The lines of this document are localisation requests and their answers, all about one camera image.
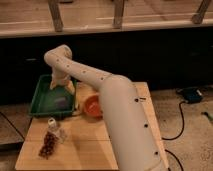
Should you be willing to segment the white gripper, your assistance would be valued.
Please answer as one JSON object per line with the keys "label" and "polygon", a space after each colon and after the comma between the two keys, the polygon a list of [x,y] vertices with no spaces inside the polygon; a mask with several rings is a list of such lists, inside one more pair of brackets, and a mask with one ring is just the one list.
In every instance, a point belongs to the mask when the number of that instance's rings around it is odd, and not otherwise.
{"label": "white gripper", "polygon": [[70,80],[69,76],[65,76],[64,78],[52,76],[52,80],[50,83],[50,89],[53,90],[57,86],[64,87],[70,94],[73,94],[75,92],[74,84]]}

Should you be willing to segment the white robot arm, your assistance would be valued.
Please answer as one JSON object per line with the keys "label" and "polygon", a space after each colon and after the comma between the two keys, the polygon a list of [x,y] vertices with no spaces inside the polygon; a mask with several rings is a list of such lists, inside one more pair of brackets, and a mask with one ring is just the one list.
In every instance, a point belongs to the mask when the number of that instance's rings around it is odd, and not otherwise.
{"label": "white robot arm", "polygon": [[138,91],[130,79],[72,60],[66,45],[49,50],[45,62],[56,83],[74,77],[99,92],[99,104],[120,171],[167,171]]}

